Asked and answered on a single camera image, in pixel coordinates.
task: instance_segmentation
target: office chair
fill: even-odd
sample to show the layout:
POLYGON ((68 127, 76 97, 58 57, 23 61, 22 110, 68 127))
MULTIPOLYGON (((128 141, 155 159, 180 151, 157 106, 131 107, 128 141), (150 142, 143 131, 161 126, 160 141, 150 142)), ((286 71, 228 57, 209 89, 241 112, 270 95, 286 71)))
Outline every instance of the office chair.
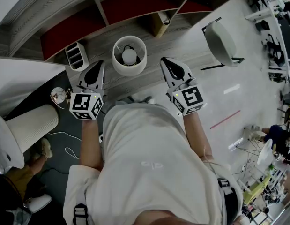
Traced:
POLYGON ((202 28, 205 39, 214 57, 221 63, 221 65, 203 68, 207 70, 211 68, 219 67, 237 67, 244 58, 235 58, 236 47, 231 35, 218 21, 219 17, 215 21, 210 22, 207 26, 202 28))

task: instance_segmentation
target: wooden shelf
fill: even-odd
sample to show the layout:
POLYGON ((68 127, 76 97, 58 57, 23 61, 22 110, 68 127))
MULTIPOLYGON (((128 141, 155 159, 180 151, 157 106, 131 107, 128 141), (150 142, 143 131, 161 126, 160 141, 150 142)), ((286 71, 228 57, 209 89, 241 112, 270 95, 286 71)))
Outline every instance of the wooden shelf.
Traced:
POLYGON ((182 8, 178 11, 179 14, 184 13, 198 13, 198 12, 212 12, 213 9, 206 5, 202 5, 200 3, 188 0, 182 6, 182 8))
POLYGON ((109 24, 159 11, 178 9, 170 0, 104 0, 101 4, 109 24))
POLYGON ((63 20, 41 36, 44 60, 103 27, 105 23, 97 6, 88 7, 63 20))

